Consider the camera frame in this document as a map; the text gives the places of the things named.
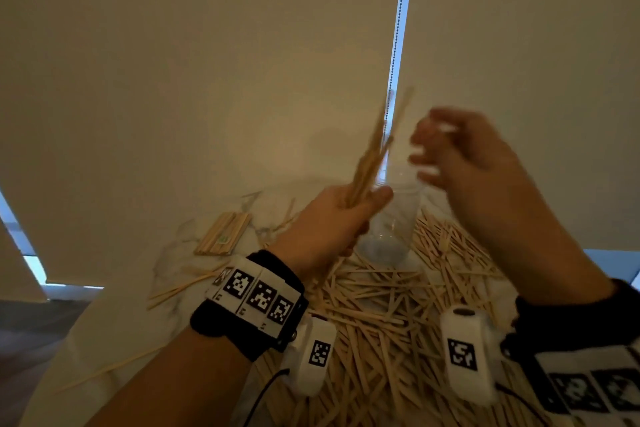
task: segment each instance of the marble tabletop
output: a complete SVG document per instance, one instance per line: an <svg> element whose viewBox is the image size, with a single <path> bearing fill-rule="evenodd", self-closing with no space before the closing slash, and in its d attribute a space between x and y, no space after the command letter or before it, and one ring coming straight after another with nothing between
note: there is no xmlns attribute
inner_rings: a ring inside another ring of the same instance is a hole
<svg viewBox="0 0 640 427"><path fill-rule="evenodd" d="M147 310L147 298L193 278L182 270L184 266L212 269L227 260L225 257L197 257L193 254L197 243L221 212L252 214L252 222L234 250L234 253L247 255L259 250L258 235L266 237L269 229L282 222L292 198L295 198L293 212L297 212L328 184L331 182L326 180L297 181L225 199L217 209L208 210L182 223L177 229L167 231L164 239L148 247L124 273L114 277L78 319L31 398L21 427L84 425L153 358L153 354L71 389L56 392L60 387L90 376L105 366L162 346L188 324L191 312L204 298L208 281L189 287L155 309ZM437 216L451 218L442 193L426 190L423 203ZM513 316L511 309L515 293L507 295L502 308L505 310L505 322ZM258 378L252 370L236 406L232 425L244 422L258 392ZM273 425L264 406L256 412L252 425Z"/></svg>

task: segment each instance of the cord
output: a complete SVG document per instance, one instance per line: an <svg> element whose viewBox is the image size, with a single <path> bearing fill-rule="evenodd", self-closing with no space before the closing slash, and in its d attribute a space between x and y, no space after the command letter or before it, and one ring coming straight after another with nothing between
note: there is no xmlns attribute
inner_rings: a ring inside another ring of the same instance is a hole
<svg viewBox="0 0 640 427"><path fill-rule="evenodd" d="M291 370L289 368L284 368L284 370L280 370L279 372L277 372L275 375L271 377L271 379L267 382L267 384L264 386L264 388L260 392L260 395L258 395L258 398L255 400L253 407L251 407L251 411L249 411L249 416L244 421L243 427L247 427L247 425L249 425L249 422L251 421L251 417L255 413L255 409L258 408L258 404L260 403L260 400L262 400L262 397L264 396L264 394L267 393L267 390L269 389L271 384L276 381L277 377L288 375L290 372Z"/></svg>
<svg viewBox="0 0 640 427"><path fill-rule="evenodd" d="M511 389L508 389L507 387L505 387L504 385L501 385L500 383L496 382L495 383L495 389L498 390L499 392L505 393L507 395L511 395L512 397L520 400L522 402L522 404L527 407L529 409L529 411L536 416L536 418L542 423L542 425L544 425L545 427L549 427L549 424L547 423L546 420L544 420L544 418L542 417L542 415L540 415L538 413L538 411L535 409L535 407L533 407L532 404L530 404L528 401L524 400L524 398L522 398L520 395L518 395L516 392L514 392Z"/></svg>

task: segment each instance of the person's left forearm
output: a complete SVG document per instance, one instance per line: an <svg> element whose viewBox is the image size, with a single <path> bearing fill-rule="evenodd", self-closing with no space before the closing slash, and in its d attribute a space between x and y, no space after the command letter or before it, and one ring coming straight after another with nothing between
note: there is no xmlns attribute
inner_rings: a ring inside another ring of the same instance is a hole
<svg viewBox="0 0 640 427"><path fill-rule="evenodd" d="M87 426L227 425L250 368L226 337L187 326Z"/></svg>

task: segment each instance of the transparent container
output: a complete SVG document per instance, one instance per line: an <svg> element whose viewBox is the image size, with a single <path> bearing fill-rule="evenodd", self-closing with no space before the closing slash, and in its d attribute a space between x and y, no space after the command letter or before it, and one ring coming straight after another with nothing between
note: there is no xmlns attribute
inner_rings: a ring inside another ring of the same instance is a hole
<svg viewBox="0 0 640 427"><path fill-rule="evenodd" d="M416 169L408 165L388 165L373 189L384 185L391 186L394 198L372 218L369 233L360 237L356 251L372 264L394 268L404 262L411 248L422 186Z"/></svg>

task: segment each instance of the floor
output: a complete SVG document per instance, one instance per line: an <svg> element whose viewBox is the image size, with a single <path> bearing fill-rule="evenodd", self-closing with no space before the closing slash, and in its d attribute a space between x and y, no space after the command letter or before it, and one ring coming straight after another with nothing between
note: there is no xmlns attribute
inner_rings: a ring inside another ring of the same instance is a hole
<svg viewBox="0 0 640 427"><path fill-rule="evenodd" d="M14 427L87 302L0 301L0 427Z"/></svg>

